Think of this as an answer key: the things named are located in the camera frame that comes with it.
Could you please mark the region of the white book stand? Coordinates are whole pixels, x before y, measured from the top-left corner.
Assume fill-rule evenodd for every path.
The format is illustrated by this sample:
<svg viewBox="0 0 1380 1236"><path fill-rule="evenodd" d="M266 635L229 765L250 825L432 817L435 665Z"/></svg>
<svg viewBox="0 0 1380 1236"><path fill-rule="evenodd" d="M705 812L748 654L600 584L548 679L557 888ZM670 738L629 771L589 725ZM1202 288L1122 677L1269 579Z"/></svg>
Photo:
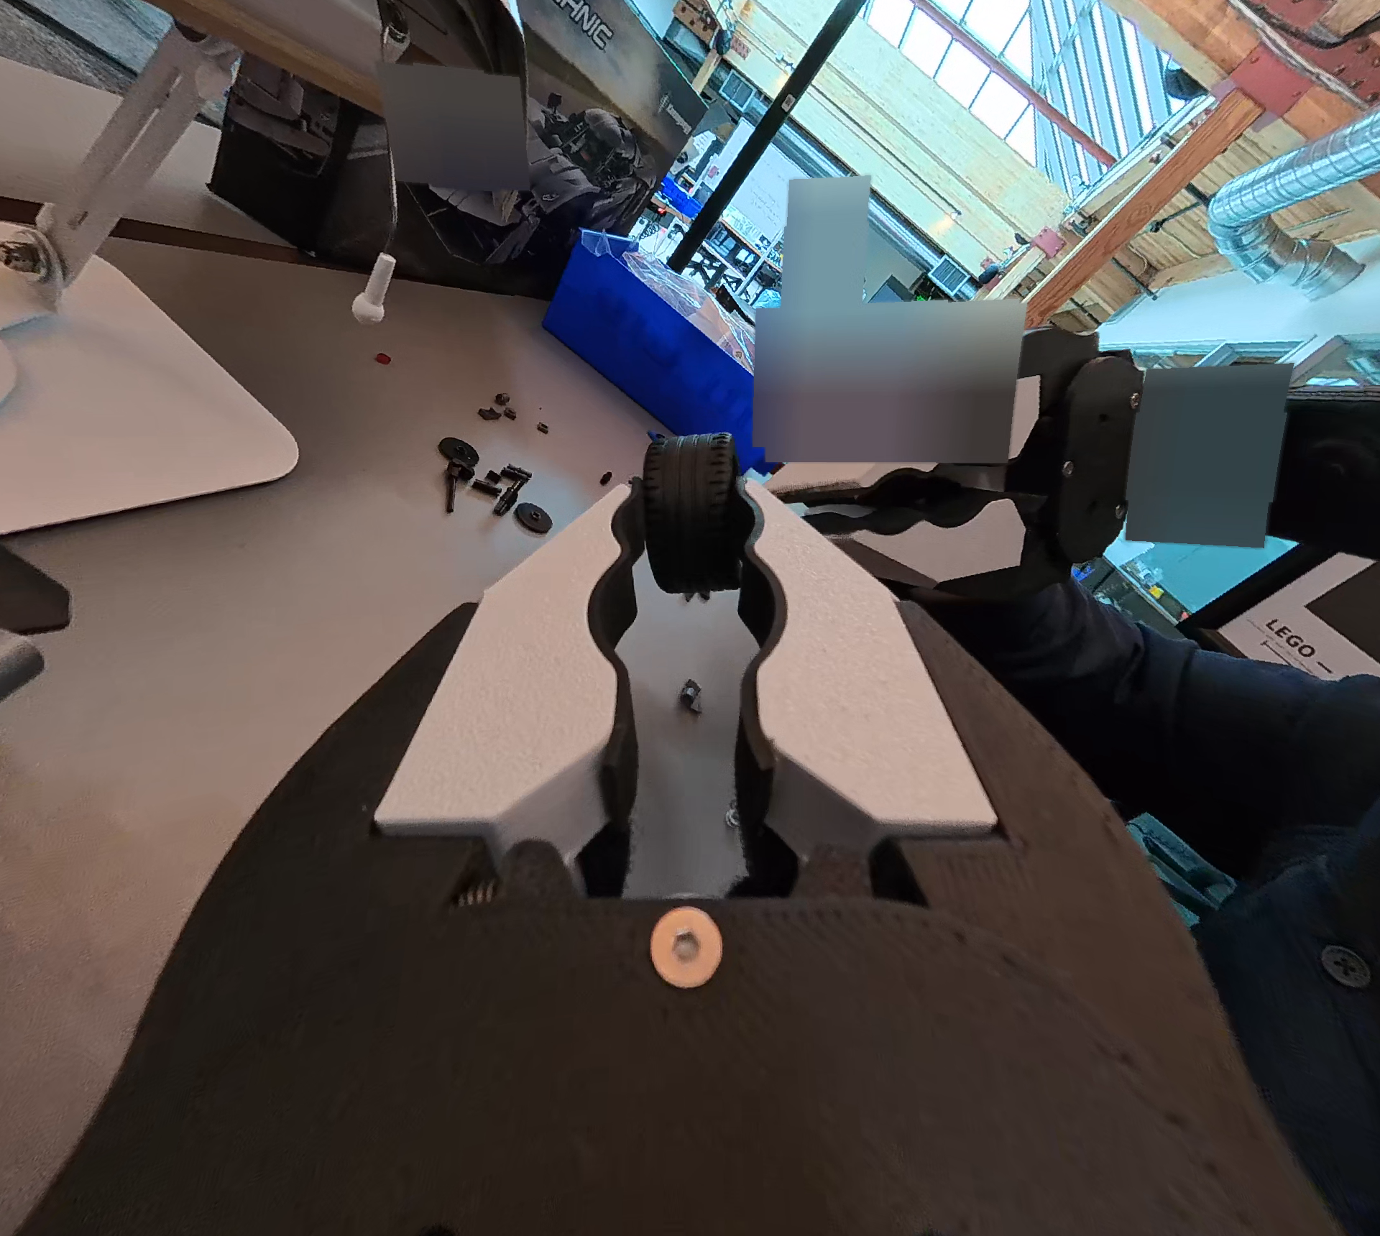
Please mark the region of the white book stand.
<svg viewBox="0 0 1380 1236"><path fill-rule="evenodd" d="M112 262L114 226L256 55L382 110L377 0L141 0L171 25L27 226L3 226L3 533L256 486L285 426Z"/></svg>

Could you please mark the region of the black pole with ribbed disc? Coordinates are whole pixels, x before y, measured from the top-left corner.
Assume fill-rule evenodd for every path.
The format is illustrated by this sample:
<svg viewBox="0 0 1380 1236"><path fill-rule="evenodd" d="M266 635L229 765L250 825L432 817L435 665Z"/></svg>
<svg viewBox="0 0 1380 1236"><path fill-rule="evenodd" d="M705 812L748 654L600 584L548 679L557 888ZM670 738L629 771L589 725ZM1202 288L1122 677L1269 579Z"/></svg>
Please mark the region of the black pole with ribbed disc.
<svg viewBox="0 0 1380 1236"><path fill-rule="evenodd" d="M749 177L767 147L775 140L787 117L792 113L794 107L798 105L798 101L808 91L839 39L844 37L851 25L857 20L866 1L868 0L836 0L835 7L824 20L819 33L806 45L805 53L792 74L778 90L767 112L760 121L756 123L752 134L722 175L721 183L692 218L687 232L670 254L668 265L672 270L684 270L698 245L713 232L721 220L722 210L725 210L727 204Z"/></svg>

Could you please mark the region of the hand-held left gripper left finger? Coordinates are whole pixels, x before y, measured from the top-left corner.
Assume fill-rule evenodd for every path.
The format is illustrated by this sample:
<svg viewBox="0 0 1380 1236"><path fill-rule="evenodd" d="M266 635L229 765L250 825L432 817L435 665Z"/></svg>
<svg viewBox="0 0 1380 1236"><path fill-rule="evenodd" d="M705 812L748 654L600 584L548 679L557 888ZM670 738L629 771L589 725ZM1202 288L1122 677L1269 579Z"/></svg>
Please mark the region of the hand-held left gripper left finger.
<svg viewBox="0 0 1380 1236"><path fill-rule="evenodd" d="M635 619L641 481L611 486L473 606L374 820L459 834L494 858L527 839L572 860L626 836L637 742L616 643Z"/></svg>

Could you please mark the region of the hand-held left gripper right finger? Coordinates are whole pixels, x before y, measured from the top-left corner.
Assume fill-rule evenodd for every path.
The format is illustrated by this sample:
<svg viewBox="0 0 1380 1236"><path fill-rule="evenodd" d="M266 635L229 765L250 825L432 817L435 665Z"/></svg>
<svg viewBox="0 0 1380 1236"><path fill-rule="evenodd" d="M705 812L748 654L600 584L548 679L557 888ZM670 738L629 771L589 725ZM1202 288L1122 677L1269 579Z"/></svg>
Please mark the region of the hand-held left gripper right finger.
<svg viewBox="0 0 1380 1236"><path fill-rule="evenodd" d="M898 600L768 486L740 494L744 581L760 578L768 605L741 711L770 779L767 826L795 853L992 833L996 811Z"/></svg>

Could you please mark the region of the blue plastic bin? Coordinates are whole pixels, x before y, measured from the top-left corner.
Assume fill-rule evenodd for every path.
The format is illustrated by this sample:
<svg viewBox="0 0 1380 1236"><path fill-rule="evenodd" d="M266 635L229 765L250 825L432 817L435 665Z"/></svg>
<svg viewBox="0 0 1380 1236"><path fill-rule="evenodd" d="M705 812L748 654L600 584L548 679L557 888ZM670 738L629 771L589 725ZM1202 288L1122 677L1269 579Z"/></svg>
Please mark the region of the blue plastic bin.
<svg viewBox="0 0 1380 1236"><path fill-rule="evenodd" d="M730 432L743 467L767 470L751 437L751 372L634 275L622 261L634 246L580 229L543 327L668 432Z"/></svg>

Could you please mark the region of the dark lego set box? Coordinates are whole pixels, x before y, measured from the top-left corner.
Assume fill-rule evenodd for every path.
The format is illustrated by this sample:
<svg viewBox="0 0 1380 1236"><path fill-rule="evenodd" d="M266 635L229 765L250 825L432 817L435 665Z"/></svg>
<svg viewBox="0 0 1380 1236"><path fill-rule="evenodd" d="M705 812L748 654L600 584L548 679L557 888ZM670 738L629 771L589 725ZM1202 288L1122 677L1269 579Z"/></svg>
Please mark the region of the dark lego set box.
<svg viewBox="0 0 1380 1236"><path fill-rule="evenodd" d="M209 188L320 261L548 297L580 229L626 235L703 102L627 0L516 0L523 42L480 0L377 0L401 59L521 74L529 178L499 193L405 180L382 113L241 59Z"/></svg>

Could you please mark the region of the clear plastic bags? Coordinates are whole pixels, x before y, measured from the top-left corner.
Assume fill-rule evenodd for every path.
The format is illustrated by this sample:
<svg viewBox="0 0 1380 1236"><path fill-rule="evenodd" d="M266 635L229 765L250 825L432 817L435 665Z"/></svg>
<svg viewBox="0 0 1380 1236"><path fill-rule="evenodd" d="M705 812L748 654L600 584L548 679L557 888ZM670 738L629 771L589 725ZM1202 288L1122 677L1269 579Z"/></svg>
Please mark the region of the clear plastic bags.
<svg viewBox="0 0 1380 1236"><path fill-rule="evenodd" d="M743 367L752 367L754 327L730 313L697 280L673 272L665 262L638 248L619 254L630 273L653 294L711 338Z"/></svg>

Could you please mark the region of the pile of small lego pieces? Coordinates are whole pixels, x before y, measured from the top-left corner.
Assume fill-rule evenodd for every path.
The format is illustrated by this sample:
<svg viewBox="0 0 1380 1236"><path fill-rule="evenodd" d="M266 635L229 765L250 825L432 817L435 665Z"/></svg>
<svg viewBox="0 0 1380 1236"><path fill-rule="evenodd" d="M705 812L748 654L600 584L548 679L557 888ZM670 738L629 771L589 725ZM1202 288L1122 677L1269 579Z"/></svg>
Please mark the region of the pile of small lego pieces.
<svg viewBox="0 0 1380 1236"><path fill-rule="evenodd" d="M442 435L435 445L442 457L442 506L453 514L461 492L478 495L493 517L510 517L523 530L543 536L553 529L550 511L529 495L534 471L512 459L486 459L472 440Z"/></svg>

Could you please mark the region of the black lego wheel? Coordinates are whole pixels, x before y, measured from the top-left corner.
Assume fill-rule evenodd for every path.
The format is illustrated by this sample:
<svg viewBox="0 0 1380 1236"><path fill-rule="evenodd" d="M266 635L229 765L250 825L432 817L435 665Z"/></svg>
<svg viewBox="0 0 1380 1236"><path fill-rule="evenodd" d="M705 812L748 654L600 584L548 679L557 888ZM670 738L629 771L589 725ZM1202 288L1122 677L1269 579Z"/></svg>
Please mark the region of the black lego wheel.
<svg viewBox="0 0 1380 1236"><path fill-rule="evenodd" d="M660 589L711 594L740 587L752 522L740 478L730 432L660 437L646 446L646 557Z"/></svg>

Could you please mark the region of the person's right forearm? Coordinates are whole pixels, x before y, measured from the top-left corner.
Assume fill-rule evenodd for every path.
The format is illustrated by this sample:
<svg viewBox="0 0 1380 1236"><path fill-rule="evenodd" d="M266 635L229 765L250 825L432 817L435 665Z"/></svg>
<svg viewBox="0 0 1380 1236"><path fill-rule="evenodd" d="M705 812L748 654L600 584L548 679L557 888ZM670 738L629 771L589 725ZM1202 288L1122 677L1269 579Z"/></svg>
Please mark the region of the person's right forearm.
<svg viewBox="0 0 1380 1236"><path fill-rule="evenodd" d="M1205 850L1289 826L1377 830L1377 677L1321 679L1131 622L1077 582L1012 601L914 589L1128 812Z"/></svg>

